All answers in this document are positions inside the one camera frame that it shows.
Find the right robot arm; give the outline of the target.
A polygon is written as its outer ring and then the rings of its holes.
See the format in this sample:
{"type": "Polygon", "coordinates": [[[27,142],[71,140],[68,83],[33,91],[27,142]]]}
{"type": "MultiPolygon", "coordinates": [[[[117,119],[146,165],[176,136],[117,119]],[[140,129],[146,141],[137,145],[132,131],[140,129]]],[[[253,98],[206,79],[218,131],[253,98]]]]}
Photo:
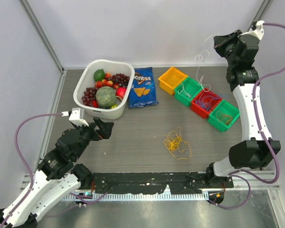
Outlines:
{"type": "Polygon", "coordinates": [[[206,169],[205,182],[209,187],[217,187],[222,178],[239,172],[252,175],[257,180],[273,184],[280,176],[277,153],[281,149],[267,127],[260,101],[260,78],[253,67],[259,42],[264,36],[262,28],[214,37],[214,49],[227,60],[226,79],[237,102],[242,141],[229,149],[228,157],[213,162],[206,169]],[[266,167],[275,163],[275,177],[265,180],[251,172],[251,169],[266,167]]]}

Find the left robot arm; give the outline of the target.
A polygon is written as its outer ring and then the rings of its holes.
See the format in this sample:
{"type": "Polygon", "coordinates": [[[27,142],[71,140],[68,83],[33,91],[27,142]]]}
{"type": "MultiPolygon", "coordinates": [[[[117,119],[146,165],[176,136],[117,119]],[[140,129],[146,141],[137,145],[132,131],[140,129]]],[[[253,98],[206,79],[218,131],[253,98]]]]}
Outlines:
{"type": "Polygon", "coordinates": [[[77,189],[88,189],[93,174],[77,160],[91,141],[109,139],[113,127],[113,122],[94,118],[92,123],[74,125],[65,130],[17,199],[10,206],[0,209],[0,226],[35,228],[67,194],[77,189]]]}

